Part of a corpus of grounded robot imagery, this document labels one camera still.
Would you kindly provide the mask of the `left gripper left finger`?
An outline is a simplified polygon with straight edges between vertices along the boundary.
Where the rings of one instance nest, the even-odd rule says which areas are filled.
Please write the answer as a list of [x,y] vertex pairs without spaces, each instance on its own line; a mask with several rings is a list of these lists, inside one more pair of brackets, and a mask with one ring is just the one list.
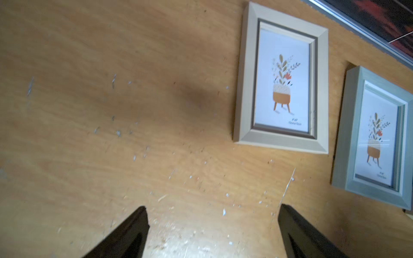
[[142,258],[149,228],[146,207],[140,206],[85,257]]

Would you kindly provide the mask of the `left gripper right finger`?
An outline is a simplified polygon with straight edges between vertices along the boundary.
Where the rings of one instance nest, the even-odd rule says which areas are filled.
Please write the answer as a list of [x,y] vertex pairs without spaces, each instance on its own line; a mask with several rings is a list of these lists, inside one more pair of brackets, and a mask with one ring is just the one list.
[[278,223],[289,258],[347,257],[290,205],[281,205]]

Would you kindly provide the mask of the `cream white picture frame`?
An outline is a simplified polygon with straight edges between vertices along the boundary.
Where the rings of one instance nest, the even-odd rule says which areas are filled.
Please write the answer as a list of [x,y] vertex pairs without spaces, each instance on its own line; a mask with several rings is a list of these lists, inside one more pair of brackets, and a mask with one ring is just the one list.
[[249,2],[243,14],[237,144],[329,152],[328,29]]

